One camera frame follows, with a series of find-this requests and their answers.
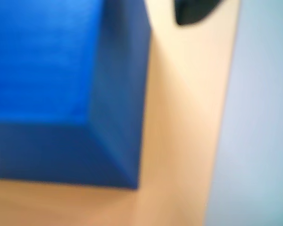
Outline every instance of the wooden table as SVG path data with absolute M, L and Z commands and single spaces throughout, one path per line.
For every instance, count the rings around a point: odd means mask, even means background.
M 208 200 L 239 0 L 178 27 L 172 0 L 147 0 L 153 27 L 141 187 L 0 181 L 0 226 L 200 226 Z

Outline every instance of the black object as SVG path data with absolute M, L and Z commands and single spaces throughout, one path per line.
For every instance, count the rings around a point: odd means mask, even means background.
M 222 0 L 175 0 L 178 25 L 194 24 L 206 18 Z

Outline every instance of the white wall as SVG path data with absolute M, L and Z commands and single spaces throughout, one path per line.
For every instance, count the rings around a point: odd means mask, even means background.
M 283 226 L 283 0 L 241 1 L 206 226 Z

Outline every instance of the blue cardboard box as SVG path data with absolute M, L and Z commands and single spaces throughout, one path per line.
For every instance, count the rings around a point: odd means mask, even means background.
M 143 0 L 0 0 L 0 178 L 138 187 Z

